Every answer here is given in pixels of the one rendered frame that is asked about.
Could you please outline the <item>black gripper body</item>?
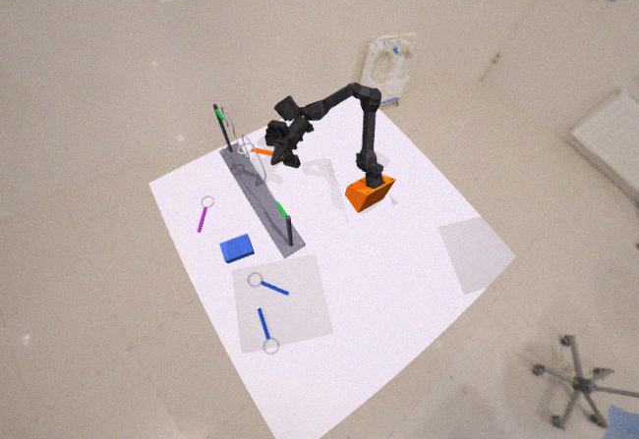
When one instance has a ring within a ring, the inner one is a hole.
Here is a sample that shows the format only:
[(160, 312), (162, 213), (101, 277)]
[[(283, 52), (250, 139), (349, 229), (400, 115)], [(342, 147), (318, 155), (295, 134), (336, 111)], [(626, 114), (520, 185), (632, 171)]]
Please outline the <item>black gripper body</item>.
[(285, 121), (270, 121), (269, 124), (267, 124), (269, 131), (273, 132), (277, 131), (277, 135), (278, 135), (278, 140), (281, 141), (286, 141), (289, 145), (289, 149), (287, 151), (292, 152), (293, 155), (293, 159), (285, 159), (283, 160), (283, 164), (285, 166), (289, 166), (289, 167), (293, 167), (293, 168), (299, 168), (299, 166), (301, 165), (301, 162), (299, 160), (299, 157), (297, 154), (293, 154), (292, 149), (297, 149), (297, 143), (303, 141), (303, 132), (302, 130), (296, 126), (296, 125), (289, 125), (287, 127), (287, 122)]

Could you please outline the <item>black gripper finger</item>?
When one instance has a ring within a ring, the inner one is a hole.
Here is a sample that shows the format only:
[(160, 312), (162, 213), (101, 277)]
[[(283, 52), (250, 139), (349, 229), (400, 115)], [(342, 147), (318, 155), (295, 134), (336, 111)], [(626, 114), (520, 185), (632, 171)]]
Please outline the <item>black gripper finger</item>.
[(283, 154), (283, 156), (282, 156), (282, 157), (280, 157), (280, 158), (279, 158), (276, 162), (274, 162), (273, 164), (271, 164), (271, 163), (270, 163), (270, 164), (271, 164), (271, 165), (275, 165), (275, 164), (277, 164), (277, 163), (279, 163), (279, 162), (281, 162), (281, 161), (283, 161), (283, 160), (285, 160), (285, 159), (288, 159), (288, 158), (293, 159), (292, 152), (290, 152), (290, 151), (286, 151), (286, 152)]
[(290, 148), (286, 141), (281, 141), (278, 139), (273, 139), (272, 141), (274, 143), (275, 148), (273, 149), (273, 152), (270, 158), (271, 164), (276, 162)]

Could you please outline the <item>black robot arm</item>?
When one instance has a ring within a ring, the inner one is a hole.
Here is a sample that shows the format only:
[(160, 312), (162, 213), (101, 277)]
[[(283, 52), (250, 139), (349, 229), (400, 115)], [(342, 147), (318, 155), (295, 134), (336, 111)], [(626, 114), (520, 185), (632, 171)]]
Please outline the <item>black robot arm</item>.
[(357, 166), (359, 169), (362, 169), (363, 172), (367, 172), (366, 186), (372, 189), (377, 189), (379, 186), (385, 184), (381, 175), (383, 165), (377, 163), (377, 157), (374, 152), (376, 117), (381, 101), (381, 92), (379, 89), (353, 82), (340, 88), (328, 98), (313, 102), (305, 107), (298, 107), (295, 100), (293, 100), (291, 95), (289, 95), (281, 102), (277, 103), (274, 106), (274, 109), (285, 121), (289, 120), (290, 122), (294, 119), (290, 125), (298, 126), (304, 135), (305, 133), (308, 134), (314, 131), (313, 124), (309, 121), (320, 120), (328, 114), (333, 107), (351, 96), (360, 100), (364, 113), (362, 149), (360, 152), (356, 153)]

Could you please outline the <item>blue rectangular block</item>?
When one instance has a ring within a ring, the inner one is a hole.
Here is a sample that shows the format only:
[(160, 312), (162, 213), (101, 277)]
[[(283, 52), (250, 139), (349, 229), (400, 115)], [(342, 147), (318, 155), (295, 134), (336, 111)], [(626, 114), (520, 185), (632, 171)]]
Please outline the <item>blue rectangular block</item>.
[(220, 244), (225, 262), (228, 264), (255, 254), (248, 234), (241, 235)]

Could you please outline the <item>orange bar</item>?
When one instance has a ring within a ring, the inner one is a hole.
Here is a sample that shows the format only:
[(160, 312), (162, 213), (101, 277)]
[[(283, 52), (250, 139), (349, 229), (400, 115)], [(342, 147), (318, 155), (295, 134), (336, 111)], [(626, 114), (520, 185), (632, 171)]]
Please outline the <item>orange bar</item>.
[[(248, 153), (250, 153), (250, 152), (255, 152), (253, 149), (251, 149), (251, 150), (249, 150), (249, 151), (247, 151), (247, 152), (240, 152), (240, 148), (241, 148), (243, 145), (244, 145), (244, 144), (241, 144), (241, 145), (238, 147), (238, 150), (237, 150), (237, 151), (238, 151), (240, 154), (248, 154)], [(263, 150), (263, 149), (259, 149), (259, 148), (255, 148), (255, 150), (256, 150), (256, 152), (257, 152), (257, 153), (259, 153), (259, 154), (272, 155), (272, 151)]]

